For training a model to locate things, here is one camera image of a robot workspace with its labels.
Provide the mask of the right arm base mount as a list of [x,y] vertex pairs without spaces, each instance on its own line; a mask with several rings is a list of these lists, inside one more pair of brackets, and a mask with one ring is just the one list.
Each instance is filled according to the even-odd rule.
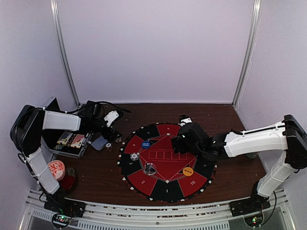
[[229,206],[233,217],[247,215],[254,212],[260,212],[263,209],[271,207],[269,201],[264,201],[264,202],[252,201],[249,198],[238,201],[232,201],[229,203]]

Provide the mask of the white grey chip stack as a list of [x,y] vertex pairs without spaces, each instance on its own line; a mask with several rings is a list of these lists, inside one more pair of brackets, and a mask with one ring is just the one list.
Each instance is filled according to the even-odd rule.
[[122,137],[118,137],[118,138],[115,139],[116,143],[120,143],[121,141],[122,141]]

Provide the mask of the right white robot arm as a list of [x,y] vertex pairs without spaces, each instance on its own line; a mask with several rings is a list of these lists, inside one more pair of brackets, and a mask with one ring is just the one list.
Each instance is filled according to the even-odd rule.
[[182,115],[177,136],[171,139],[175,153],[191,153],[206,161],[228,159],[239,155],[281,150],[279,160],[255,184],[255,192],[246,200],[249,211],[257,211],[264,199],[285,182],[290,175],[307,166],[307,133],[292,115],[274,125],[247,131],[234,131],[210,137],[191,118]]

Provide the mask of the white chips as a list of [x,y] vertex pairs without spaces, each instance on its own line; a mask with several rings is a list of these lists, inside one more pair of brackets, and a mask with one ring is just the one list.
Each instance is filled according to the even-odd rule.
[[133,153],[130,155],[130,159],[132,161],[138,161],[139,160],[139,153]]

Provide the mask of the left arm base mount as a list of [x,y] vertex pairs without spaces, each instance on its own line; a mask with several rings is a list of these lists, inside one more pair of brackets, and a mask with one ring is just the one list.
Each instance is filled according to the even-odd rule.
[[46,193],[45,196],[44,209],[69,217],[83,217],[86,208],[84,202],[66,199],[63,193],[53,195]]

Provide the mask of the orange big blind button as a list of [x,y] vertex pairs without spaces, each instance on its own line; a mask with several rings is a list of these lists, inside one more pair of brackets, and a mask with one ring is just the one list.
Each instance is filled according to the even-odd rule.
[[182,172],[185,176],[189,177],[193,175],[194,170],[191,167],[185,167]]

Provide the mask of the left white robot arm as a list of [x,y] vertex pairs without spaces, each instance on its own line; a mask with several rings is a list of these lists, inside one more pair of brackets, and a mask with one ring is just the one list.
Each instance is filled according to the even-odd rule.
[[10,138],[23,155],[29,171],[47,194],[55,194],[60,189],[60,184],[50,172],[42,154],[43,131],[101,133],[104,139],[112,142],[121,137],[121,133],[114,129],[113,124],[128,110],[114,104],[114,110],[101,115],[100,109],[104,104],[105,101],[89,101],[83,107],[70,112],[50,111],[32,105],[22,108],[11,128]]

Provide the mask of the blue small blind button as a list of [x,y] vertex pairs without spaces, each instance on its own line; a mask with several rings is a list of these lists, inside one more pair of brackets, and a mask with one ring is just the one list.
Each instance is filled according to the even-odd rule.
[[150,146],[151,146],[150,141],[143,141],[143,142],[141,143],[141,147],[142,147],[143,149],[148,149]]

